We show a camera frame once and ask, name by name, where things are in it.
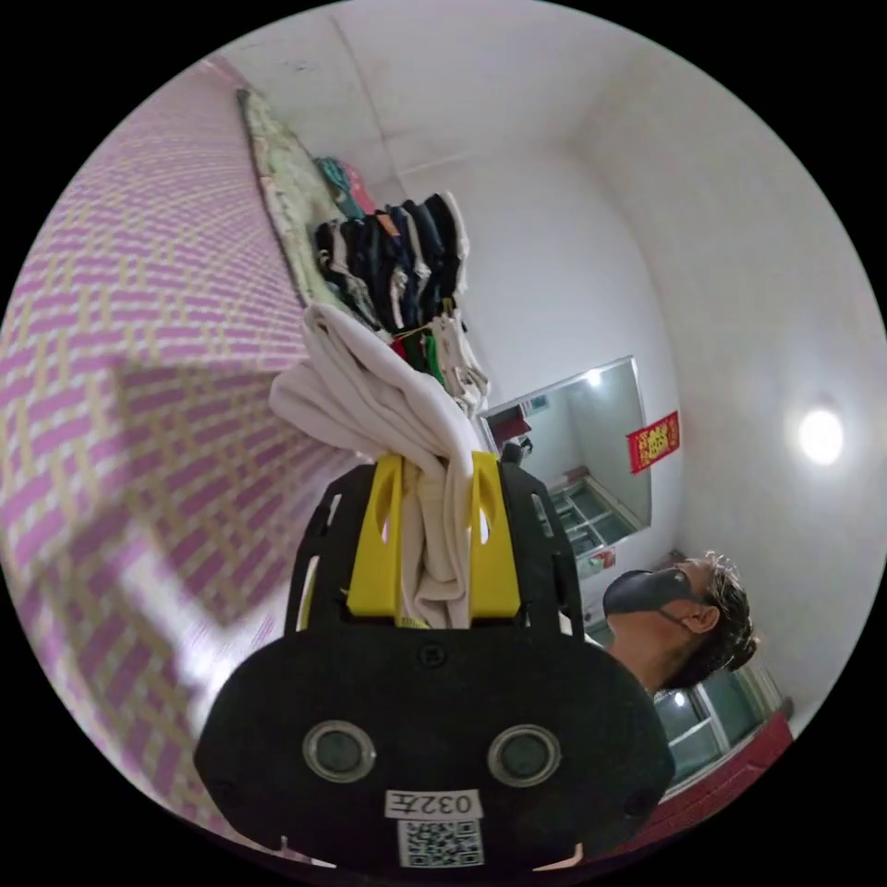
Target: qr code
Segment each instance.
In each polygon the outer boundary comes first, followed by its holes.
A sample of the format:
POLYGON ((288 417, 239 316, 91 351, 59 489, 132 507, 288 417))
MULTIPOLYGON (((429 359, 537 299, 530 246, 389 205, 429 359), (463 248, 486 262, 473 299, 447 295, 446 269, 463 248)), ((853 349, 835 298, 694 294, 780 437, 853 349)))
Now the qr code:
POLYGON ((399 820, 400 864, 408 869, 460 869, 483 865, 480 822, 399 820))

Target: ear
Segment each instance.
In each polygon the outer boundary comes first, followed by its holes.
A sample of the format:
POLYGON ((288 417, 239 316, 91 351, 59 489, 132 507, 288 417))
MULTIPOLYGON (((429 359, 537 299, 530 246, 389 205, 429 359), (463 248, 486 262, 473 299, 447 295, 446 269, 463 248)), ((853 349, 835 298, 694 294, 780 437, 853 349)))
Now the ear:
POLYGON ((695 613, 681 621, 694 635, 704 635, 718 624, 720 618, 721 611, 717 607, 701 604, 695 613))

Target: red banner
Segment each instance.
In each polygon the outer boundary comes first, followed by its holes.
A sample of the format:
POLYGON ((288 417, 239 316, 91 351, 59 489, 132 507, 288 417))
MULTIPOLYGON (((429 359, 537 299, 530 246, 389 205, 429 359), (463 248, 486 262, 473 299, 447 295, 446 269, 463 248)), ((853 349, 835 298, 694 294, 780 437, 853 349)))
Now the red banner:
POLYGON ((627 435, 631 456, 631 473, 638 474, 654 462, 664 459, 681 445, 681 429, 677 412, 627 435))

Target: red cloth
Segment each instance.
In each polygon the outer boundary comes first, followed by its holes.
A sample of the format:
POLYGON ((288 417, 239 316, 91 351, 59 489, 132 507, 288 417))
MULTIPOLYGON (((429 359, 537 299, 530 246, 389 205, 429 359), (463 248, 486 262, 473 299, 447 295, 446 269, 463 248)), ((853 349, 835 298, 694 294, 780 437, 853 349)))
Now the red cloth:
POLYGON ((404 349, 404 343, 400 341, 400 339, 395 339, 394 342, 391 343, 391 350, 395 352, 399 357, 409 363, 409 358, 407 357, 407 352, 404 349))
POLYGON ((345 170, 345 174, 351 182, 351 200, 353 200, 367 215, 375 213, 376 206, 372 202, 372 199, 363 184, 363 176, 350 164, 344 164, 341 161, 339 163, 342 166, 342 169, 345 170))

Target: curly hair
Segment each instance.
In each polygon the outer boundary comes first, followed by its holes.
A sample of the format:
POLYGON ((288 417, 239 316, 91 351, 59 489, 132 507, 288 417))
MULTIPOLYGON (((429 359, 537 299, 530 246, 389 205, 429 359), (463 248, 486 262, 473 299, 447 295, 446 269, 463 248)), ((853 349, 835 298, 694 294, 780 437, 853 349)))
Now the curly hair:
POLYGON ((760 644, 735 566, 716 552, 706 552, 704 560, 711 566, 711 583, 702 600, 717 607, 721 616, 661 691, 689 690, 722 668, 734 672, 760 644))

